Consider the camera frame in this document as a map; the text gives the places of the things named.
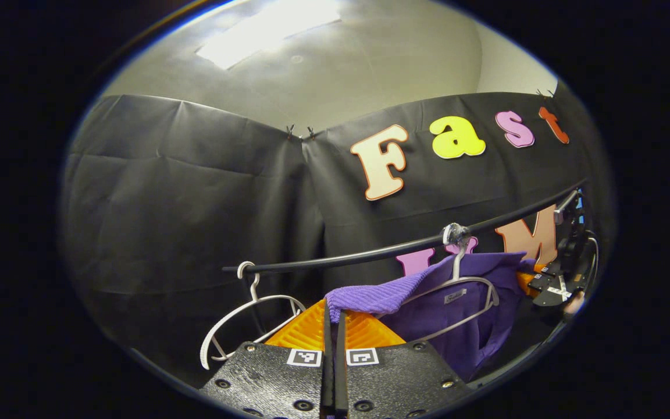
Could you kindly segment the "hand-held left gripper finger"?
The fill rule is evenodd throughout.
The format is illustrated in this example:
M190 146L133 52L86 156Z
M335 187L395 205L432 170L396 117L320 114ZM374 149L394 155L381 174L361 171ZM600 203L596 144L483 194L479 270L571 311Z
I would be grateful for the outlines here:
M252 418L325 418L333 413L333 356L326 300L261 343L244 342L199 392Z
M339 416L427 417L471 393L429 342L401 339L367 313L340 314L335 352Z

